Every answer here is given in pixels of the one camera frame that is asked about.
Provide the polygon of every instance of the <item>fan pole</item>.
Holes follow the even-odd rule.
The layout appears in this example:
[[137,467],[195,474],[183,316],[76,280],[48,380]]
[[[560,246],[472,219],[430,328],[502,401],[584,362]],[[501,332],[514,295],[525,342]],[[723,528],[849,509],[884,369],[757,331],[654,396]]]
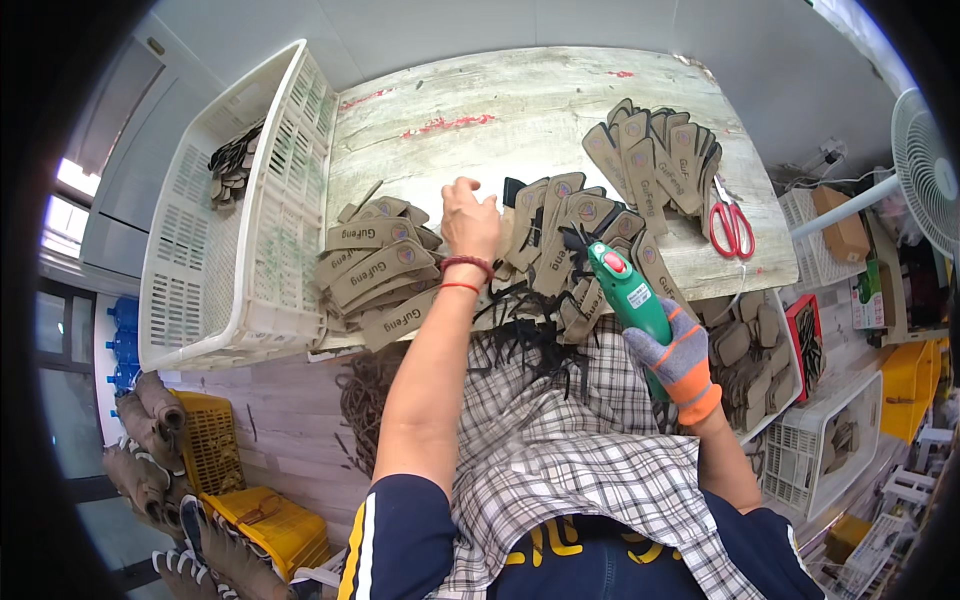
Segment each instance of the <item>fan pole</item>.
[[900,182],[898,181],[897,174],[895,173],[892,177],[881,181],[864,193],[850,198],[830,212],[824,213],[813,221],[804,223],[798,228],[790,231],[790,237],[795,240],[802,239],[814,231],[819,231],[820,229],[833,225],[842,219],[846,219],[850,215],[859,212],[863,208],[866,208],[881,198],[886,198],[898,190],[900,190]]

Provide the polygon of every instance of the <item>wrist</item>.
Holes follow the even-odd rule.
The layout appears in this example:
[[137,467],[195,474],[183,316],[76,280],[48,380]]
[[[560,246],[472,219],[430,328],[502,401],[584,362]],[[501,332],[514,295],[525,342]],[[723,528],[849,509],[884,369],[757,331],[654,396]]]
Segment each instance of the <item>wrist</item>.
[[479,290],[487,284],[487,272],[469,263],[449,265],[444,270],[444,283],[468,283]]
[[690,433],[698,438],[708,438],[722,431],[729,429],[727,416],[723,412],[723,404],[717,402],[715,406],[701,419],[692,423],[687,423]]

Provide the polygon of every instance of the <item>electric fan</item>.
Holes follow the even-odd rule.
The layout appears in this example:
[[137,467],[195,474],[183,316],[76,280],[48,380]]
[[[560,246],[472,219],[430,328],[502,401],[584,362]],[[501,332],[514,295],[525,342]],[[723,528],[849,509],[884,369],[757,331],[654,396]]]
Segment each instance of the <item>electric fan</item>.
[[837,223],[885,198],[899,186],[930,245],[947,257],[960,257],[957,223],[957,178],[947,149],[920,90],[912,87],[897,99],[890,126],[897,173],[809,223],[790,231],[793,239]]

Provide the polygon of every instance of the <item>navy blue shirt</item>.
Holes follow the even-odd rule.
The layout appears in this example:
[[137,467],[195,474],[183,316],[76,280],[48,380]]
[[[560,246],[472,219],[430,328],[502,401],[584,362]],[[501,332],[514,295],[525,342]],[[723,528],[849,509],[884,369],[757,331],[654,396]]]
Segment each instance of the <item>navy blue shirt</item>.
[[[704,497],[737,568],[768,598],[824,598],[794,546],[790,523],[769,509],[742,515]],[[350,535],[340,599],[422,598],[453,566],[444,492],[416,475],[371,487]],[[703,598],[680,552],[604,516],[567,515],[524,535],[488,588],[491,600]]]

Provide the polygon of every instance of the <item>wall outlet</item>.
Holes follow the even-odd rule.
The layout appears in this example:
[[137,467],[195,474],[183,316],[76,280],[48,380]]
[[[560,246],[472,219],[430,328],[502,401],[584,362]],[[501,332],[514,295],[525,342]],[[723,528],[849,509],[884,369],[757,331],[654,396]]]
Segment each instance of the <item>wall outlet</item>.
[[843,140],[831,136],[821,143],[817,151],[801,165],[801,170],[811,177],[822,177],[830,168],[830,165],[846,157],[847,144]]

